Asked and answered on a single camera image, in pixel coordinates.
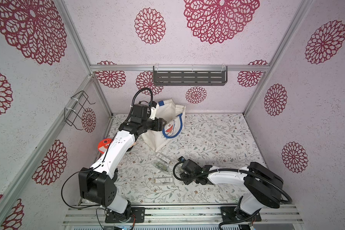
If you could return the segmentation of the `white Doraemon canvas bag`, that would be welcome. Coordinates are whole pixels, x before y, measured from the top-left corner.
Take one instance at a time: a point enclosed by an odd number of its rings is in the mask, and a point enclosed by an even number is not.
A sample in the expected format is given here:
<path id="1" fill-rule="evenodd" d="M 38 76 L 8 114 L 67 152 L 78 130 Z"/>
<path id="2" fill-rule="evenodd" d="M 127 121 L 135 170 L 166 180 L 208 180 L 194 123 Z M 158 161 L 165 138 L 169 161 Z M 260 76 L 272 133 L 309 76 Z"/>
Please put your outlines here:
<path id="1" fill-rule="evenodd" d="M 155 118 L 162 118 L 166 121 L 163 129 L 161 131 L 148 130 L 141 136 L 151 150 L 158 152 L 182 133 L 185 125 L 186 106 L 176 104 L 173 99 L 168 99 L 159 101 L 156 109 Z"/>

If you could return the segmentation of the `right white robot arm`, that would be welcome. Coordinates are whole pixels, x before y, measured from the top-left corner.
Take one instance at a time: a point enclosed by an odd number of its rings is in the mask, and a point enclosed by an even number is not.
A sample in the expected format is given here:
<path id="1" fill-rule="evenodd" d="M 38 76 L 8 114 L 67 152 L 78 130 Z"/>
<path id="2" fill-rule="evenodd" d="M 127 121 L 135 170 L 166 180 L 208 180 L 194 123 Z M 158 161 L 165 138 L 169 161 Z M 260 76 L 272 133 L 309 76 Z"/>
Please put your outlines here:
<path id="1" fill-rule="evenodd" d="M 212 165 L 199 166 L 192 160 L 177 163 L 172 174 L 176 180 L 189 185 L 192 182 L 201 185 L 236 185 L 244 186 L 249 191 L 238 202 L 236 212 L 252 215 L 263 207 L 280 208 L 281 203 L 291 201 L 283 190 L 283 179 L 257 162 L 240 169 L 220 168 Z"/>

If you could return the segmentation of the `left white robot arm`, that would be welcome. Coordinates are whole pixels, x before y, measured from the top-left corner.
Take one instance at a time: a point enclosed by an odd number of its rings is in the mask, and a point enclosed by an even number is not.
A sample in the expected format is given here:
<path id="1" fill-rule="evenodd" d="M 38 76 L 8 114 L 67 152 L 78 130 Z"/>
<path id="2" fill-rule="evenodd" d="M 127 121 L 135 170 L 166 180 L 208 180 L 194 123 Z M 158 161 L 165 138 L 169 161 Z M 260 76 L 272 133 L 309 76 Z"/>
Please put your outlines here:
<path id="1" fill-rule="evenodd" d="M 162 131 L 165 125 L 166 121 L 162 118 L 149 118 L 141 123 L 123 122 L 106 152 L 90 168 L 80 170 L 78 179 L 81 198 L 113 212 L 128 215 L 128 201 L 117 194 L 117 166 L 141 134 L 148 130 Z"/>

